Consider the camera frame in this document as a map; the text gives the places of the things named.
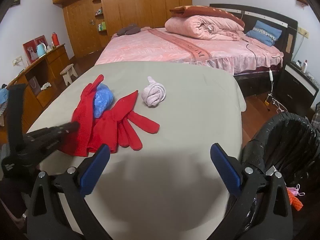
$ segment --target white wall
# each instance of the white wall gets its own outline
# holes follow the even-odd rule
[[[210,3],[231,3],[268,9],[298,21],[299,26],[309,31],[309,39],[304,39],[296,56],[296,60],[308,60],[308,71],[320,83],[320,23],[310,6],[302,8],[296,0],[192,0],[193,5],[209,5]],[[297,50],[302,36],[298,34],[295,49]],[[313,106],[320,101],[317,95]]]
[[[22,65],[13,66],[12,61],[22,56],[26,63],[24,43],[44,35],[51,44],[53,32],[60,44],[66,44],[69,58],[73,57],[62,8],[52,0],[21,0],[20,5],[11,7],[0,23],[0,84],[8,84],[23,70]]]

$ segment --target wooden desk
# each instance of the wooden desk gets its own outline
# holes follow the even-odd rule
[[[57,87],[63,81],[60,72],[70,64],[64,44],[42,56],[26,69],[21,71],[9,84],[26,84],[23,100],[22,131],[26,133],[48,104],[57,94]],[[36,77],[40,87],[50,82],[51,87],[41,91],[37,96],[32,92],[29,80]],[[6,111],[4,111],[5,126],[0,126],[0,144],[7,142]]]

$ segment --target black trash bag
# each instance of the black trash bag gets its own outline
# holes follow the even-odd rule
[[[320,239],[319,154],[319,130],[305,118],[291,113],[271,118],[242,150],[241,163],[251,164],[263,174],[275,166],[287,187],[300,184],[300,192],[305,192],[304,196],[298,197],[303,208],[297,212],[292,207],[294,240]],[[233,196],[229,198],[227,211],[235,201]],[[257,195],[239,233],[250,228],[259,204],[260,196]]]

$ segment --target black nightstand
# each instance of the black nightstand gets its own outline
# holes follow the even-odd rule
[[[319,88],[298,68],[294,62],[284,65],[275,98],[289,112],[305,117]]]

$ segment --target wall outlet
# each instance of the wall outlet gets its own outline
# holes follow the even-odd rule
[[[19,62],[22,61],[22,56],[17,57],[15,60],[12,61],[12,64],[15,66],[17,65]]]
[[[300,33],[301,35],[304,35],[306,33],[305,37],[307,39],[309,38],[309,32],[301,27],[298,27],[298,33]]]

